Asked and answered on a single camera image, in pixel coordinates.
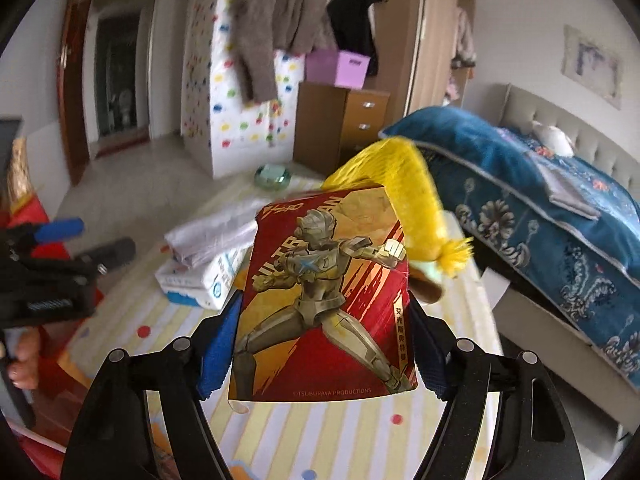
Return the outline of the person's left hand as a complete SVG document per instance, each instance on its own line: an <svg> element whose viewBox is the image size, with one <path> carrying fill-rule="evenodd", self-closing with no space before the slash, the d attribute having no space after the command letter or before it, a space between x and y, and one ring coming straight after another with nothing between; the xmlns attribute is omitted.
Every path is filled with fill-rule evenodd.
<svg viewBox="0 0 640 480"><path fill-rule="evenodd" d="M13 361L8 367L9 378L15 387L22 390L35 390L38 387L39 352L39 330L29 327L17 341Z"/></svg>

